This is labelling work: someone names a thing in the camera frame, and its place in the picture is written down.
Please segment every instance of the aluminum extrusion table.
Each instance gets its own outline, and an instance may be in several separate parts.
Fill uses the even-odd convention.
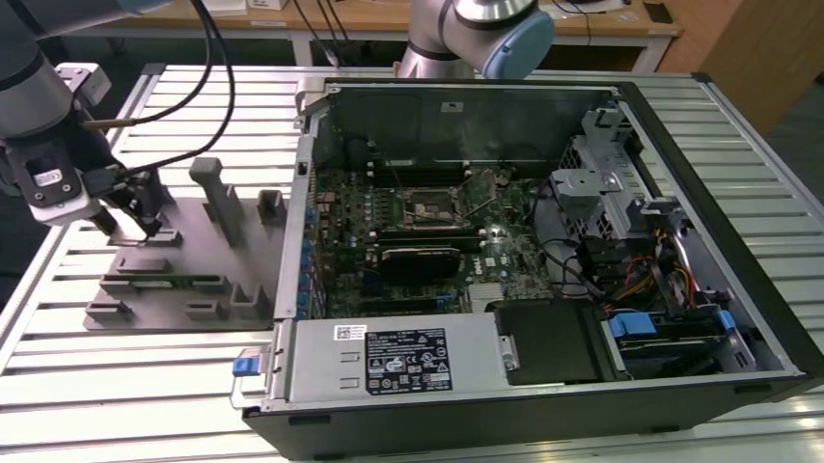
[[[195,85],[202,67],[147,67],[121,116],[147,116]],[[298,130],[295,90],[310,76],[390,76],[384,68],[334,74],[323,68],[238,67],[238,109],[212,153],[238,194],[262,187],[288,195]],[[819,346],[824,345],[824,209],[712,84],[685,74],[539,72],[531,78],[636,82],[726,211]],[[188,108],[157,123],[111,134],[129,164],[199,147],[224,115],[227,76]],[[161,170],[177,197],[200,195],[191,161]],[[662,172],[650,172],[661,190]],[[115,256],[87,224],[53,229],[0,315],[0,459],[23,462],[284,461],[230,404],[232,358],[268,342],[266,332],[87,332],[84,305]],[[263,392],[260,380],[243,393]],[[824,388],[781,403],[750,405],[688,431],[415,455],[418,461],[610,462],[821,461]]]

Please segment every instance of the white label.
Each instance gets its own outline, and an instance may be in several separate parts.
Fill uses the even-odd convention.
[[[252,26],[286,27],[283,21],[251,21]]]
[[[678,31],[665,31],[665,30],[660,30],[660,29],[650,29],[649,35],[650,36],[673,36],[673,37],[676,37],[678,35]]]
[[[363,340],[366,325],[335,325],[335,340]]]
[[[449,381],[449,373],[433,373],[429,375],[430,381]]]
[[[441,112],[442,113],[462,113],[463,103],[459,101],[446,101],[441,103]]]
[[[33,176],[35,184],[39,187],[53,185],[63,180],[63,172],[59,169],[53,169],[43,174]]]

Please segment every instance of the metal bracket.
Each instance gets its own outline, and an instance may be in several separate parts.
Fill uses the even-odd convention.
[[[303,115],[304,109],[326,95],[326,78],[308,77],[298,81],[295,89],[295,109]]]
[[[64,63],[55,70],[60,79],[65,82],[68,90],[72,91],[84,106],[93,107],[100,104],[103,97],[112,89],[112,82],[100,65],[95,63]]]

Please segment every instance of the barcode sticker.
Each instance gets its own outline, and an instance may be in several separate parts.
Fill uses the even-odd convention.
[[[335,340],[363,340],[366,325],[335,325]]]

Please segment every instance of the blue tab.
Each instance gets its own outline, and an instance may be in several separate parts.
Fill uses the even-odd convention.
[[[618,313],[609,320],[609,329],[616,338],[654,335],[658,332],[653,318],[644,312]]]
[[[718,319],[721,320],[721,325],[724,326],[724,331],[728,333],[734,331],[734,320],[730,311],[720,311]]]
[[[239,376],[258,376],[258,368],[260,366],[260,359],[258,357],[239,357],[234,359],[232,363],[232,375]]]

